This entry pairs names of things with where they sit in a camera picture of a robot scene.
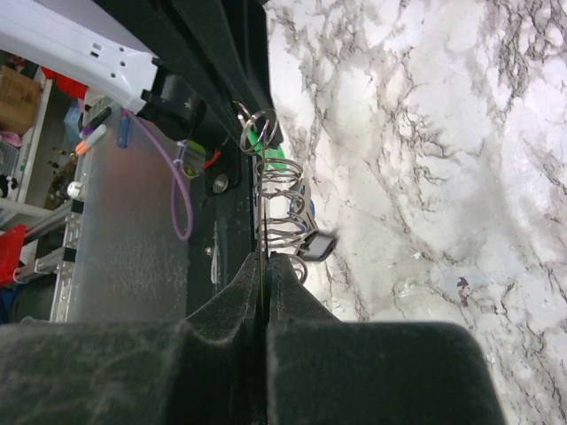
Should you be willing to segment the blue key tag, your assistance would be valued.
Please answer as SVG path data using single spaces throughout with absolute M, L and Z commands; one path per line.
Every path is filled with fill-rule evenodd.
M 305 178 L 301 178 L 291 187 L 289 213 L 299 229 L 306 234 L 317 230 L 315 203 L 311 198 L 309 181 Z

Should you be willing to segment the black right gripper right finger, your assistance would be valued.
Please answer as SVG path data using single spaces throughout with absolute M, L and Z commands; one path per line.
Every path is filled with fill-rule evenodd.
M 483 352 L 439 321 L 343 322 L 268 262 L 267 412 L 273 424 L 502 424 Z

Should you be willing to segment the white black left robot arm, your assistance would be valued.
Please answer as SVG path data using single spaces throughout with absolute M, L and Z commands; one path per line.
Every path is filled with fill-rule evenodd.
M 281 144 L 261 1 L 1 4 L 1 47 L 78 81 L 168 138 Z

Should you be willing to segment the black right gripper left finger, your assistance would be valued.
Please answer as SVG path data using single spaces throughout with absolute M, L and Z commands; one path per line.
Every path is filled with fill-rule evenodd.
M 2 423 L 264 423 L 259 274 L 180 321 L 2 326 Z

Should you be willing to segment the green tagged key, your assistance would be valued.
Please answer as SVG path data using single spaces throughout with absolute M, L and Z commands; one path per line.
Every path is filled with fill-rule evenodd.
M 279 131 L 279 121 L 273 108 L 252 113 L 239 101 L 233 100 L 242 131 L 239 136 L 240 150 L 249 156 L 258 156 L 268 171 L 283 172 L 287 169 L 285 156 L 280 147 L 271 148 L 272 140 Z

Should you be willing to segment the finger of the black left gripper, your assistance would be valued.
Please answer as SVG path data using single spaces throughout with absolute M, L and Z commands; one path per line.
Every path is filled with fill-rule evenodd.
M 274 108 L 262 1 L 102 1 L 154 54 L 138 117 L 206 149 L 244 135 L 246 113 Z

